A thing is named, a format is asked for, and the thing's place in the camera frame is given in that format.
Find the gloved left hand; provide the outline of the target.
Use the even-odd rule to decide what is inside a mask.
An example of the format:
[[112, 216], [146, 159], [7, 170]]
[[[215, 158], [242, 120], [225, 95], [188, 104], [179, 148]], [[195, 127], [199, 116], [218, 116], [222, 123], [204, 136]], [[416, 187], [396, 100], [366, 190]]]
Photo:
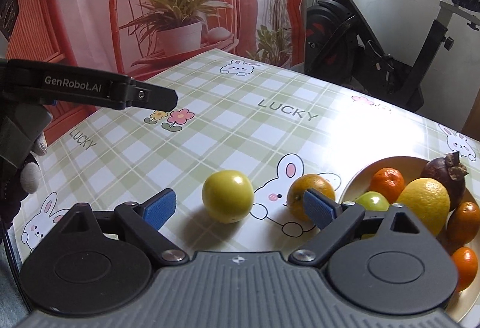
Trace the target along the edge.
[[32, 154], [44, 156], [47, 153], [47, 141], [43, 132], [33, 145], [24, 164], [8, 182], [1, 182], [1, 221], [9, 229], [20, 211], [21, 201], [38, 190], [41, 170]]

